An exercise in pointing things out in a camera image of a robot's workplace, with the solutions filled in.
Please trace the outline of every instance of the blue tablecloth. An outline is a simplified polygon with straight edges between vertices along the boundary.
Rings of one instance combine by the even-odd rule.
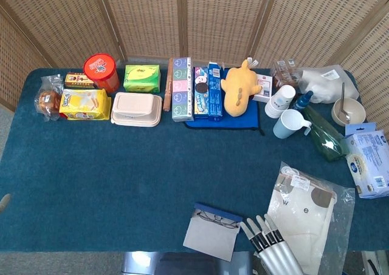
[[[38,69],[26,79],[0,163],[0,196],[12,194],[0,214],[0,250],[188,251],[182,242],[195,202],[264,214],[281,161],[354,187],[345,160],[328,163],[302,131],[277,139],[264,104],[265,136],[188,129],[171,112],[151,128],[44,122],[33,105],[40,77],[70,71],[80,70]],[[163,70],[163,92],[165,79]],[[314,108],[331,119],[331,105]],[[389,198],[356,198],[349,249],[388,248],[388,207]],[[235,251],[243,250],[252,247],[240,233]]]

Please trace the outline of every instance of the yellow plush toy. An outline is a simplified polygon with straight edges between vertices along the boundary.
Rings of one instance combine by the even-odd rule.
[[[256,73],[249,69],[245,59],[240,68],[229,70],[225,80],[221,80],[221,88],[225,92],[225,111],[237,117],[246,111],[249,97],[261,92],[262,86],[257,85]]]

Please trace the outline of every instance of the wicker panel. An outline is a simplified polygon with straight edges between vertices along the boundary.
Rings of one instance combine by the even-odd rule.
[[[356,77],[369,121],[389,138],[389,13],[344,60]]]
[[[177,0],[108,0],[128,56],[179,55]]]
[[[256,51],[263,67],[294,57],[323,66],[377,0],[275,0]]]
[[[4,1],[60,67],[81,67],[97,52],[120,57],[97,0]]]
[[[0,99],[14,110],[28,73],[47,63],[1,14],[0,27]]]
[[[239,65],[262,0],[188,0],[188,51],[196,60]]]

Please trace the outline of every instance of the eyeglasses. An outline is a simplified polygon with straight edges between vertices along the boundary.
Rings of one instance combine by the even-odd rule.
[[[224,219],[221,216],[217,216],[216,214],[214,214],[213,218],[211,218],[208,216],[208,214],[204,210],[198,212],[196,215],[198,215],[200,218],[202,218],[208,222],[213,222],[217,225],[224,226],[225,228],[230,228],[230,229],[239,228],[238,222],[227,222],[227,219]]]

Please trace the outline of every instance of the red lid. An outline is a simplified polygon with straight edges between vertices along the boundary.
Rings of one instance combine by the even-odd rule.
[[[116,72],[116,63],[107,53],[96,53],[84,63],[84,74],[92,81],[104,81]]]

